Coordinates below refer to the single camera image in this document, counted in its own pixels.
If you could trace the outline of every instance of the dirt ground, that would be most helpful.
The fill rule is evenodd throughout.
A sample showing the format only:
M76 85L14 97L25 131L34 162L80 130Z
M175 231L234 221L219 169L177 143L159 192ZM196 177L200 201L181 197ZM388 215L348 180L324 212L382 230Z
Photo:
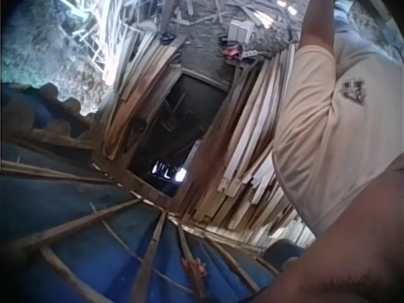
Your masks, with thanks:
M231 20L244 21L247 16L239 8L225 4L225 0L220 2L222 11L230 12L223 16L223 24L211 20L191 27L170 23L169 31L187 35L181 56L184 67L214 79L231 81L233 67L225 63L218 38L227 35ZM296 3L298 10L304 10L308 4L308 0L292 2ZM189 21L216 12L215 2L209 0L193 0L193 16L188 15L185 0L179 0L176 5L182 11L182 19ZM107 87L101 74L87 63L86 54L62 36L58 25L65 18L69 18L68 9L60 0L22 0L2 28L1 81L35 87L52 82L59 88L60 100L76 98L81 102L81 113L86 115L97 110ZM354 4L349 18L363 37L399 58L359 3ZM297 32L292 30L292 34L297 40ZM287 27L274 23L269 29L256 27L250 47L276 52L286 48L287 44Z

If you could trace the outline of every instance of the bright light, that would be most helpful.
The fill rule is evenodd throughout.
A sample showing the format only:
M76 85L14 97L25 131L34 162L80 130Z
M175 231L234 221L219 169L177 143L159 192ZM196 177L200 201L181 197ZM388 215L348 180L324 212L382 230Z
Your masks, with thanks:
M281 6L281 7L283 7L283 8L286 6L286 2L285 2L285 1L278 0L277 3L278 3L279 6Z
M151 171L152 174L155 174L157 171L157 163L154 165L153 170Z
M297 10L294 9L293 7L291 7L291 6L288 7L288 11L293 16L297 14Z
M169 169L166 169L163 177L165 177L166 179L171 179L170 176L167 175L168 172L169 172Z
M269 27L271 27L272 23L274 22L274 19L260 11L255 11L254 15L263 23L265 29L269 29Z
M187 171L183 168L180 168L180 170L175 174L175 181L177 182L182 182L185 178L185 175L187 174Z

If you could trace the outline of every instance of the wooden post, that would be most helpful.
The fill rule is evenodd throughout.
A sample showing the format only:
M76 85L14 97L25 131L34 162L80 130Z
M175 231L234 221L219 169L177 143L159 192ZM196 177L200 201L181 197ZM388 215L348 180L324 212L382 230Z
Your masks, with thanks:
M160 236L164 226L165 218L167 217L167 212L163 212L158 220L156 228L153 233L153 237L147 247L145 258L140 266L136 279L134 281L133 290L130 298L130 302L144 303L146 302L147 288L152 275L153 261L156 255L158 242L160 241Z

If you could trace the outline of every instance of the wooden beam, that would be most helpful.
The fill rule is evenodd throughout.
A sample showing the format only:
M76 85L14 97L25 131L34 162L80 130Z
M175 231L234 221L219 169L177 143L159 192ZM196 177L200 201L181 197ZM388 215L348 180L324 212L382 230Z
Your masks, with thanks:
M227 264L247 283L248 287L254 292L259 292L258 285L252 280L243 267L234 259L234 257L226 251L220 244L205 236L205 239L222 255Z
M92 213L91 215L61 224L57 227L52 227L51 229L47 229L42 232L38 232L36 234L28 235L15 241L5 243L1 246L2 250L6 252L13 252L20 249L37 249L40 246L53 243L67 235L73 234L85 227L88 227L91 224L99 222L102 219L111 217L116 213L134 207L140 201L140 199L136 199L120 205L115 205L113 207L100 210L98 213Z
M140 266L136 279L134 281L132 294L130 302L144 303L146 302L147 289L152 275L153 261L156 255L158 242L160 241L160 236L164 226L165 218L167 217L167 212L163 212L158 220L156 228L153 233L153 237L147 247L145 258Z
M27 177L32 179L45 179L54 181L77 181L91 184L113 184L109 179L80 177L77 175L59 172L57 170L36 167L32 165L1 160L1 172L4 175Z
M82 295L88 302L91 303L113 303L102 294L96 292L85 282L81 281L71 270L68 268L59 257L48 246L40 248L41 255L48 262L48 264L61 276L61 278L70 284L80 295Z
M193 285L194 292L199 300L203 300L208 297L208 293L206 291L205 284L203 283L203 279L199 274L197 268L192 266L194 262L194 257L192 252L188 246L187 239L185 237L184 230L182 229L181 223L178 223L178 234L179 240L181 242L182 253L184 254L185 260L189 263L189 270L191 274L191 284Z

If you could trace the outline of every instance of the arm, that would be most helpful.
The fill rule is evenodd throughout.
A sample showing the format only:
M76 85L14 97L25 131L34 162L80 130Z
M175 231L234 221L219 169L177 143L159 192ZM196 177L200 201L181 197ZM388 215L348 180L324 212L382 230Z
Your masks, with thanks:
M334 0L310 0L303 20L299 48L317 45L333 54Z

